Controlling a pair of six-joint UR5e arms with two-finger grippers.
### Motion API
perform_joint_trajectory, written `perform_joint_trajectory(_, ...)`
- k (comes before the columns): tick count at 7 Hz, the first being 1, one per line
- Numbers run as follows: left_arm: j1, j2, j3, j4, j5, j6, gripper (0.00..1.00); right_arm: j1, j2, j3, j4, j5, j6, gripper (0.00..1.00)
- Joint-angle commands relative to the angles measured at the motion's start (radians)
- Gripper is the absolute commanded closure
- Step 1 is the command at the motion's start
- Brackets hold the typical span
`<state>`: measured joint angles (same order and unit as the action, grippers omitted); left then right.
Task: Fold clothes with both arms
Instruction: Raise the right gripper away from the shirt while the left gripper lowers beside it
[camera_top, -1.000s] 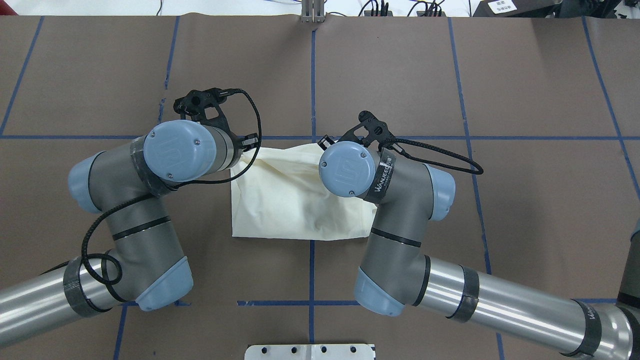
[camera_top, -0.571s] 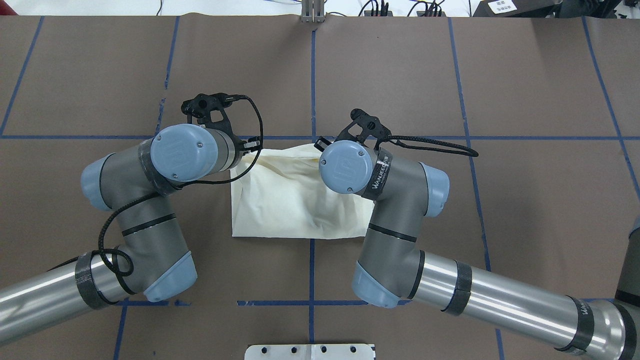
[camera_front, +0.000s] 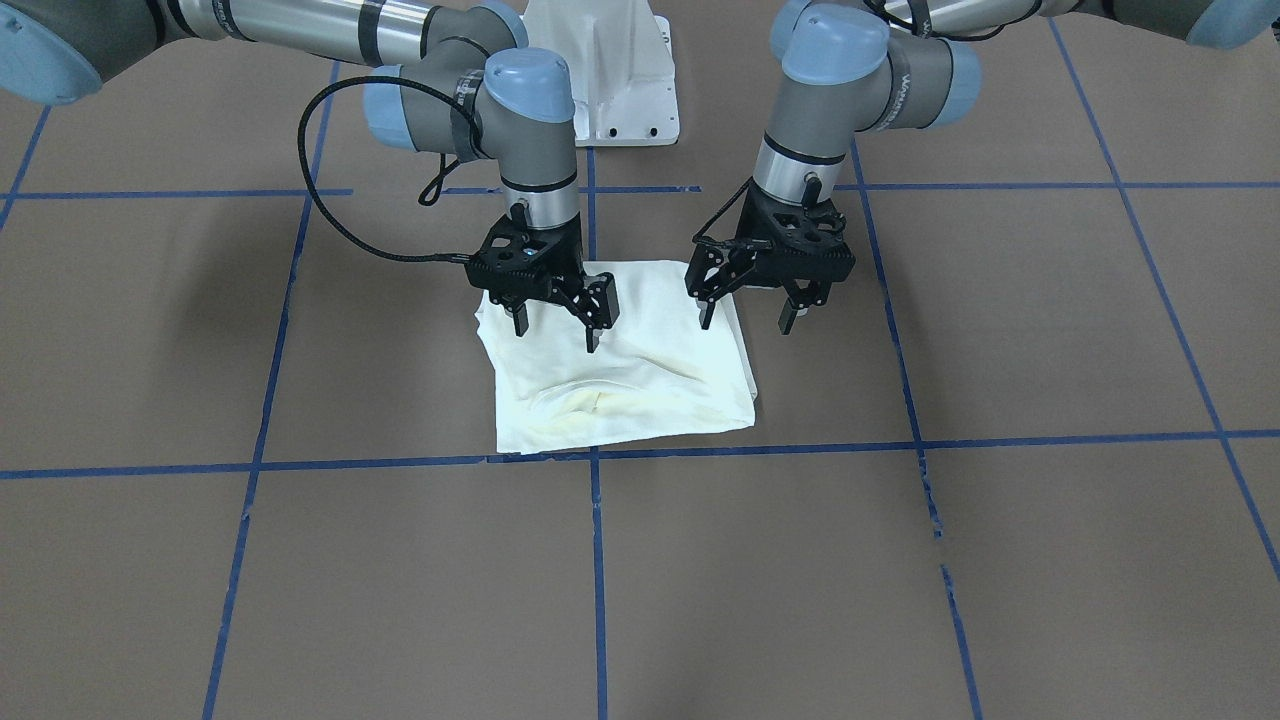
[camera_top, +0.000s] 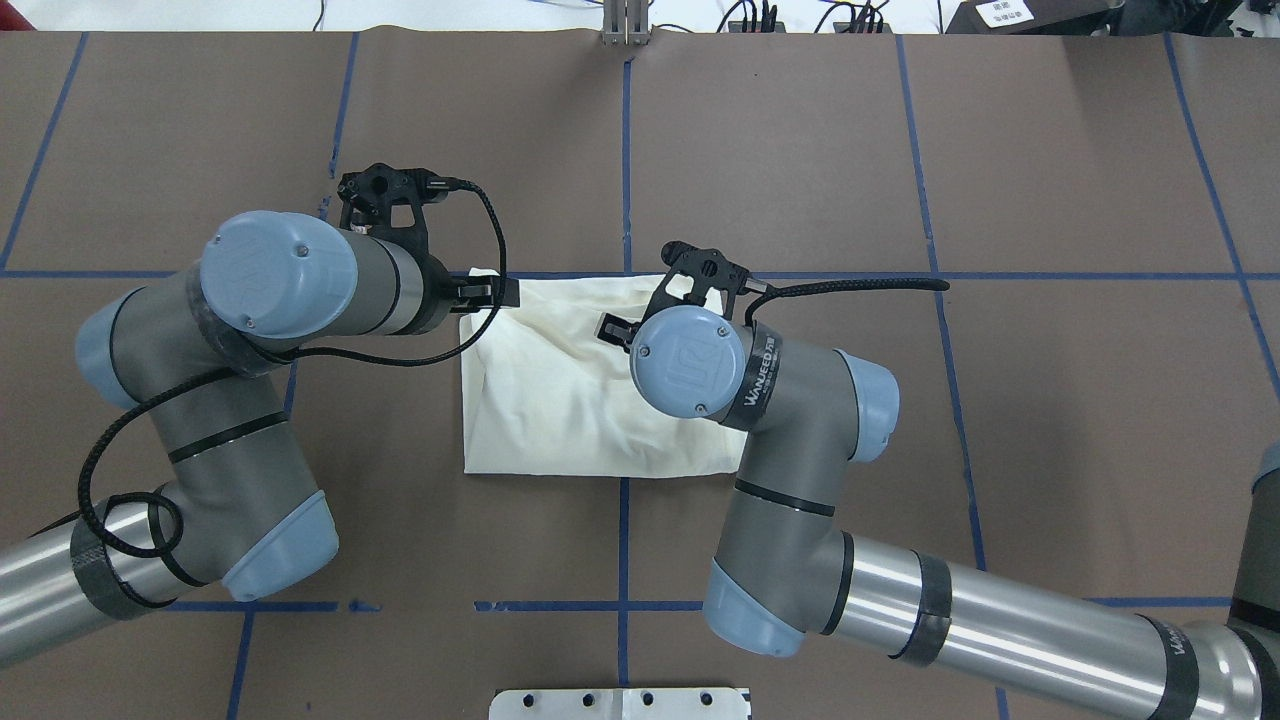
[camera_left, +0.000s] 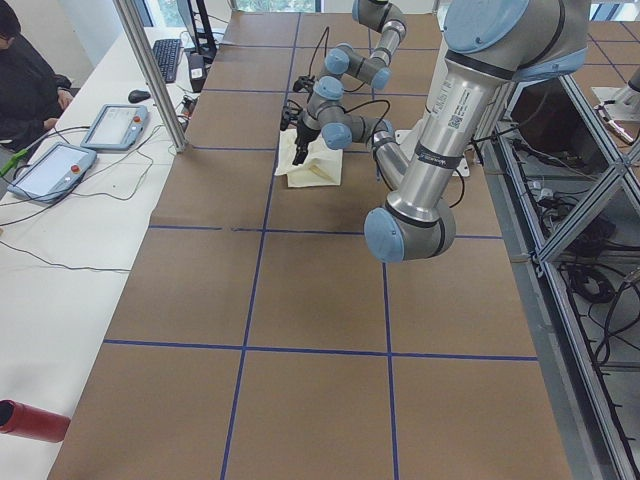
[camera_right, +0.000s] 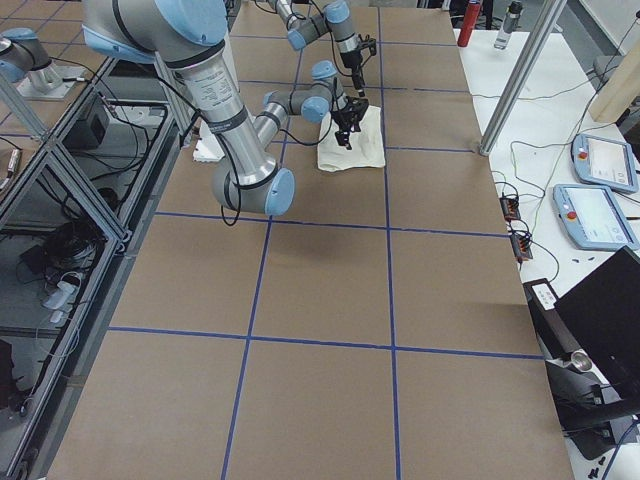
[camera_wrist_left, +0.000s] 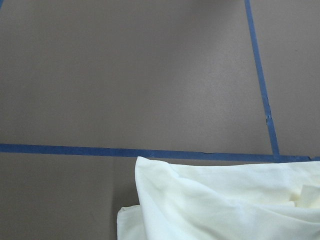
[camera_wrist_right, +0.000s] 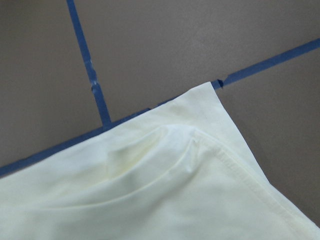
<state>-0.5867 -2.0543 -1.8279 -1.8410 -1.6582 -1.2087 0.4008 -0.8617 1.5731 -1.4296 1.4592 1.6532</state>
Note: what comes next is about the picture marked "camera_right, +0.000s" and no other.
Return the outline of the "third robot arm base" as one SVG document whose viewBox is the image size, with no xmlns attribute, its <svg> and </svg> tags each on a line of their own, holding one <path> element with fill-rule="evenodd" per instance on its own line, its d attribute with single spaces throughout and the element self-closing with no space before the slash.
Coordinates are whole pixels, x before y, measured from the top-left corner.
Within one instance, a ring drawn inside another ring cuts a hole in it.
<svg viewBox="0 0 640 480">
<path fill-rule="evenodd" d="M 32 100 L 61 100 L 83 79 L 85 69 L 57 64 L 36 33 L 25 27 L 1 33 L 1 74 Z"/>
</svg>

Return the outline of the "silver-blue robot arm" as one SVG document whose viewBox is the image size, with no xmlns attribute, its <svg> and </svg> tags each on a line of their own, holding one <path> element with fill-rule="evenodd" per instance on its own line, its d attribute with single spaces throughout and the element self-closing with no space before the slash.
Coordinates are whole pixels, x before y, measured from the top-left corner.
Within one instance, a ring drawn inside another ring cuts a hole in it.
<svg viewBox="0 0 640 480">
<path fill-rule="evenodd" d="M 349 77 L 359 97 L 365 97 L 364 65 L 369 57 L 377 54 L 377 41 L 370 35 L 362 36 L 356 31 L 347 1 L 333 1 L 318 13 L 303 16 L 293 7 L 292 1 L 270 0 L 267 4 L 283 21 L 287 30 L 287 39 L 295 51 L 303 50 L 316 40 L 329 34 L 337 48 L 343 69 L 339 72 Z"/>
<path fill-rule="evenodd" d="M 345 1 L 334 1 L 305 17 L 288 1 L 271 2 L 296 51 L 331 34 L 358 95 L 346 94 L 339 69 L 330 61 L 312 68 L 306 89 L 275 91 L 252 117 L 224 59 L 228 32 L 222 1 L 87 1 L 83 33 L 86 44 L 112 58 L 151 64 L 161 59 L 184 83 L 194 110 L 219 143 L 223 158 L 214 170 L 212 192 L 220 205 L 235 212 L 280 216 L 295 195 L 293 173 L 278 165 L 266 148 L 291 116 L 312 123 L 330 117 L 339 146 L 349 148 L 369 107 L 365 96 L 362 53 L 377 53 L 374 38 L 357 34 Z"/>
</svg>

